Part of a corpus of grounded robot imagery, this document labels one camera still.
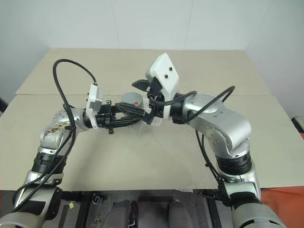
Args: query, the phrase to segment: robotic arm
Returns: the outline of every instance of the robotic arm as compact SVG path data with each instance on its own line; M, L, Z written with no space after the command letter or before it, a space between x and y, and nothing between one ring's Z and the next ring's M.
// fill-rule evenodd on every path
M103 103L102 91L91 85L86 109L71 108L76 125L75 137L90 128L106 128L113 134L114 128L138 121L151 125L155 117L172 119L175 124L188 124L203 134L216 156L219 195L228 202L227 206L232 207L234 227L285 227L277 215L260 202L260 187L249 152L249 122L241 114L226 108L220 97L198 95L196 91L179 94L179 77L167 54L155 60L147 70L146 78L132 85L147 92L149 113L132 104ZM116 119L116 113L124 113L125 117ZM65 108L44 130L34 165L24 182L26 187L17 191L13 213L0 219L2 227L38 228L45 220L57 215L62 193L57 185L62 181L67 160L65 154L71 143L70 127ZM46 174L54 168L46 180ZM26 200L40 184L43 185Z

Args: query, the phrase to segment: red surface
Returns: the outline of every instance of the red surface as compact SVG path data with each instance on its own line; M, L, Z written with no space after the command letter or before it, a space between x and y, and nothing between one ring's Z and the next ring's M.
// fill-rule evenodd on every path
M262 202L269 206L288 228L304 228L304 186L263 189Z

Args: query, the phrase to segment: table surface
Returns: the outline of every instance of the table surface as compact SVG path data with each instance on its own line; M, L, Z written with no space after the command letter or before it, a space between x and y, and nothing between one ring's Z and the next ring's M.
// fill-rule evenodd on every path
M79 62L89 69L105 95L123 95L135 91L132 82L145 79L146 69L158 55L167 52L180 77L180 92L197 90L218 94L231 85L233 95L270 95L268 87L244 51L168 51L119 49L51 49L38 63L17 94L56 95L52 67L60 58ZM70 63L57 67L66 95L86 95L91 78Z
M84 107L86 95L68 95ZM106 96L119 102L118 95ZM276 98L231 96L227 106L252 125L250 146L261 187L298 186L304 180L304 142ZM39 136L62 107L58 95L18 95L0 118L0 186L23 183ZM209 189L216 182L204 165L195 132L186 125L106 129L80 133L68 157L64 190Z
M87 67L104 89L105 100L120 102L131 83L144 78L156 57L167 52L180 76L180 92L218 94L237 88L228 107L252 125L251 154L261 187L303 185L304 142L244 51L163 51L51 49L42 58L0 118L0 187L21 185L37 153L39 136L62 101L52 77L53 63L69 58ZM85 107L92 83L78 67L63 63L58 78L69 102ZM208 151L214 162L213 153ZM64 190L216 188L204 165L195 132L164 122L161 127L80 133L69 155Z

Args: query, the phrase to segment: beige table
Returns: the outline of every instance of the beige table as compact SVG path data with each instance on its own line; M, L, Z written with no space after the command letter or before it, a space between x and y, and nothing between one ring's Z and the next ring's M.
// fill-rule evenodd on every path
M67 96L84 107L85 95ZM120 96L107 96L114 102ZM31 168L39 135L61 108L58 95L18 95L0 118L0 185L14 190ZM261 187L297 186L304 180L304 142L271 95L232 96L227 105L252 124L251 154ZM64 190L216 188L194 130L165 122L161 127L80 133L68 157Z
M119 102L131 83L164 51L51 49L17 91L0 118L0 186L16 189L33 164L39 136L61 109L52 77L59 58L82 63L105 90L105 99ZM166 51L180 76L180 91L218 94L237 88L230 108L251 122L251 154L261 187L303 185L304 142L271 96L243 51ZM91 79L71 64L60 64L59 81L69 102L85 107ZM131 190L215 188L204 166L194 130L165 122L161 127L90 130L79 134L69 155L64 190Z

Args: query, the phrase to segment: white wall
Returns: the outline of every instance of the white wall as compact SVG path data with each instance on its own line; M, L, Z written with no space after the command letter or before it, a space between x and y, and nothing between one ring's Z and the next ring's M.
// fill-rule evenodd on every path
M304 1L273 1L246 51L288 115L304 115Z
M0 0L0 97L49 47L241 49L271 0Z

